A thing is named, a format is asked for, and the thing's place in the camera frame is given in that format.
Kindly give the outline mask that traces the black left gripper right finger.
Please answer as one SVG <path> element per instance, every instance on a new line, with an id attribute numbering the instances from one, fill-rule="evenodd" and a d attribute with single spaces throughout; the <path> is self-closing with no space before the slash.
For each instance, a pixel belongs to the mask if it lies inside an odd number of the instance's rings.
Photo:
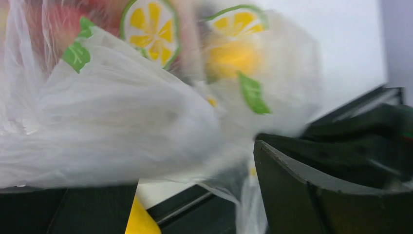
<path id="1" fill-rule="evenodd" d="M 263 141 L 254 145 L 271 234 L 410 234 L 412 191 L 351 183 L 296 161 Z"/>

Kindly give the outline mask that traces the clear printed plastic bag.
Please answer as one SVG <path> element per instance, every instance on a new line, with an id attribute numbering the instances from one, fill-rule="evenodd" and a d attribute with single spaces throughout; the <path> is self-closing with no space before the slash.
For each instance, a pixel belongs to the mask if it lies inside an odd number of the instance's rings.
<path id="1" fill-rule="evenodd" d="M 253 0 L 3 0 L 0 186 L 197 183 L 268 223 L 256 135 L 299 137 L 319 48 Z"/>

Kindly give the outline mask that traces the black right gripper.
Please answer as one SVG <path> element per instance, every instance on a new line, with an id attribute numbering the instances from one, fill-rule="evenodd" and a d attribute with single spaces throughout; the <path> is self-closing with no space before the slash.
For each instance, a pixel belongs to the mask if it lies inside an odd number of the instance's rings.
<path id="1" fill-rule="evenodd" d="M 384 188 L 413 178 L 413 109 L 404 89 L 379 88 L 311 123 L 299 137 L 256 137 L 330 176 Z"/>

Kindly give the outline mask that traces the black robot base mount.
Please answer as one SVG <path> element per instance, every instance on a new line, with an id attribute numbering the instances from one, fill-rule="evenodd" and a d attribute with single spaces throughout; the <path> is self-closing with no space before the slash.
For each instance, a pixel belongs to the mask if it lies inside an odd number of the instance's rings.
<path id="1" fill-rule="evenodd" d="M 163 234 L 234 234 L 235 204 L 194 185 L 148 209 Z"/>

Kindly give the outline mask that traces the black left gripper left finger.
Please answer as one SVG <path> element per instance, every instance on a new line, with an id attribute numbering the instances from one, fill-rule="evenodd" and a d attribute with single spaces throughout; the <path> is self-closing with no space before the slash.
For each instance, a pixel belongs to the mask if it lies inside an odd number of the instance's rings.
<path id="1" fill-rule="evenodd" d="M 123 234 L 137 186 L 0 191 L 2 234 Z"/>

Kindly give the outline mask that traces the yellow fake banana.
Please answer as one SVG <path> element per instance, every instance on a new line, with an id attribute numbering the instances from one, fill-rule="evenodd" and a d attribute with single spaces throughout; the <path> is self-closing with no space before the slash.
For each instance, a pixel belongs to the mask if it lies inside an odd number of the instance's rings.
<path id="1" fill-rule="evenodd" d="M 161 229 L 137 197 L 134 198 L 125 234 L 161 234 Z"/>

